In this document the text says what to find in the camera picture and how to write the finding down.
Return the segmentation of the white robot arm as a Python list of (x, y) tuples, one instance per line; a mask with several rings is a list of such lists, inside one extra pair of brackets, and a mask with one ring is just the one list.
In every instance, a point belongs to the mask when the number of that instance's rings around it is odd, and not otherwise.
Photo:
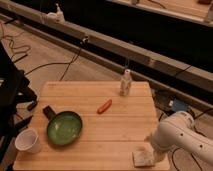
[(194, 124), (193, 117), (184, 111), (178, 111), (161, 120), (150, 134), (152, 148), (166, 153), (176, 145), (213, 166), (213, 139), (196, 133), (193, 130)]

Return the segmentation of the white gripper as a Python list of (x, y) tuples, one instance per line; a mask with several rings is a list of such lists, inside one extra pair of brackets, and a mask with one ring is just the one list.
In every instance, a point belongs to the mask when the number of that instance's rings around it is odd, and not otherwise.
[(166, 151), (163, 150), (154, 139), (154, 135), (150, 133), (145, 141), (150, 144), (150, 148), (146, 149), (147, 159), (155, 165), (156, 163), (162, 162), (166, 157)]

